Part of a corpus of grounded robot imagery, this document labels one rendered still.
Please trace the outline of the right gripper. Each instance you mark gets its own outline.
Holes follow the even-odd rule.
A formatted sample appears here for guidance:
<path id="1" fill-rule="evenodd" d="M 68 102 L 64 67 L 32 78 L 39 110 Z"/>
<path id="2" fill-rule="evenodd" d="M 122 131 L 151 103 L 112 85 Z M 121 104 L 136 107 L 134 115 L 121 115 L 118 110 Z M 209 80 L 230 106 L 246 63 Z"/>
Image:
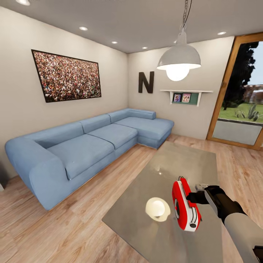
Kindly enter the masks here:
<path id="1" fill-rule="evenodd" d="M 199 204 L 206 204 L 201 199 L 201 191 L 197 193 L 189 193 L 189 195 L 186 197 L 186 200 L 189 200 L 191 203 L 199 203 Z"/>

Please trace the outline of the radio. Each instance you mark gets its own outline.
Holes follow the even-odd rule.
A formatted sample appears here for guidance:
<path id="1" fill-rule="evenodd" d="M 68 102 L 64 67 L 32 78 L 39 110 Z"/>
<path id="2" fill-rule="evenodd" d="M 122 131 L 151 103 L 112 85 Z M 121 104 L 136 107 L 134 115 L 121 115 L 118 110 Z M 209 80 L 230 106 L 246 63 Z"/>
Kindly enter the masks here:
<path id="1" fill-rule="evenodd" d="M 174 182 L 172 197 L 178 224 L 183 230 L 196 231 L 202 219 L 196 203 L 186 200 L 189 193 L 191 190 L 185 178 Z"/>

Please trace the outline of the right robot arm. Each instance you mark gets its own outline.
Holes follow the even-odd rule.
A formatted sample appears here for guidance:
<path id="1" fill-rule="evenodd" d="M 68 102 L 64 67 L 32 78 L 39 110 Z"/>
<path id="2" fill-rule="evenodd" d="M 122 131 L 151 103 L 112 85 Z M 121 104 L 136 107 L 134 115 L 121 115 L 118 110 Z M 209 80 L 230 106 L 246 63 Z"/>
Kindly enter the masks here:
<path id="1" fill-rule="evenodd" d="M 195 185 L 196 192 L 189 193 L 191 203 L 210 204 L 221 218 L 244 263 L 263 263 L 263 229 L 216 185 Z"/>

